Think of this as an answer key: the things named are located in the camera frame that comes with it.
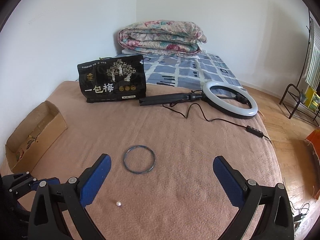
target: parquet floor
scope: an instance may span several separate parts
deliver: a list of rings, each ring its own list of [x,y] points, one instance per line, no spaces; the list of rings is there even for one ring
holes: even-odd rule
[[[278,98],[256,89],[245,88],[264,115],[263,123],[276,152],[289,199],[295,208],[300,208],[306,202],[310,204],[310,211],[296,232],[295,239],[304,239],[320,213],[320,201],[313,197],[319,190],[316,168],[312,154],[304,142],[316,127],[297,117],[289,120],[289,114],[283,105],[279,105]]]

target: ring light stand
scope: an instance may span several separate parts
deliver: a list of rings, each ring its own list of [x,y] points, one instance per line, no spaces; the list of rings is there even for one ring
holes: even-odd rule
[[[236,95],[235,100],[241,102],[242,104],[247,104],[250,108],[246,109],[229,104],[212,93],[211,89],[223,89],[232,92]],[[203,92],[201,94],[191,92],[151,96],[141,98],[139,102],[141,106],[149,106],[184,103],[199,99],[207,102],[210,106],[218,109],[219,111],[239,119],[251,119],[258,112],[257,103],[246,91],[242,90],[240,87],[216,81],[205,83],[203,86]]]

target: white wall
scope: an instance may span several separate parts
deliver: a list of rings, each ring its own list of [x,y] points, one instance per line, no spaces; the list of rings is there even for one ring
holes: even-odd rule
[[[136,0],[22,0],[0,33],[0,163],[19,123],[77,64],[113,57]]]
[[[298,81],[309,25],[301,0],[137,0],[137,21],[157,19],[198,24],[203,48],[254,88],[281,97]]]

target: metal rack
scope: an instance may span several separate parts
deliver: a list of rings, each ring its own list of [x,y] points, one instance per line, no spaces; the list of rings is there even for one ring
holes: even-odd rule
[[[290,87],[294,87],[295,90],[299,93],[299,95],[297,96],[297,95],[295,95],[294,93],[290,92],[290,91],[289,91],[289,88],[290,88]],[[290,105],[288,105],[287,103],[284,103],[284,102],[283,102],[283,100],[284,100],[285,96],[287,95],[287,93],[289,93],[289,95],[294,99],[294,101],[296,101],[296,105],[295,105],[295,106],[290,106]],[[289,117],[288,117],[289,119],[291,119],[293,116],[295,116],[295,117],[298,117],[298,118],[300,118],[300,119],[302,119],[302,120],[304,120],[304,121],[306,121],[306,122],[308,122],[308,123],[311,123],[311,124],[313,124],[313,125],[315,125],[315,126],[319,126],[316,118],[319,116],[320,109],[318,108],[318,109],[314,112],[314,111],[312,111],[311,109],[309,109],[305,104],[303,104],[303,103],[301,102],[301,92],[300,92],[300,90],[299,90],[294,84],[289,84],[289,85],[287,86],[287,88],[286,88],[286,90],[285,90],[285,92],[284,92],[284,94],[283,94],[283,96],[282,96],[279,104],[280,104],[280,105],[283,104],[284,107],[285,107],[285,109],[287,109],[288,113],[290,114]],[[300,111],[300,110],[298,109],[298,106],[303,106],[304,108],[308,109],[312,114],[314,114],[314,117],[306,114],[306,113],[303,112],[303,111]],[[307,120],[307,119],[302,118],[301,116],[298,116],[298,115],[294,114],[296,111],[301,112],[301,113],[303,113],[304,115],[310,117],[310,119],[312,119],[312,122],[310,122],[310,121]]]

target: brown blanket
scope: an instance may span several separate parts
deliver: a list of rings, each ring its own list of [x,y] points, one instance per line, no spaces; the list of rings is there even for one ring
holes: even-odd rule
[[[148,85],[147,95],[188,91]],[[68,129],[44,154],[32,175],[58,177],[66,182],[79,176],[101,153],[108,153],[112,168],[87,210],[106,239],[217,239],[236,214],[212,170],[212,161],[223,155],[246,179],[260,185],[282,182],[272,145],[226,122],[206,122],[195,107],[188,119],[162,106],[139,106],[137,100],[88,104],[78,82],[63,82],[50,95],[65,118]],[[178,104],[185,112],[190,103]],[[250,120],[226,116],[201,101],[208,119],[225,118],[250,125],[267,135],[257,115]],[[143,144],[156,154],[156,166],[147,174],[128,172],[123,153]],[[135,150],[128,157],[133,169],[148,166],[146,150]],[[32,194],[21,199],[30,209]],[[122,208],[116,206],[121,201]],[[80,239],[68,212],[67,224],[75,239]],[[244,239],[249,239],[257,224],[253,219]]]

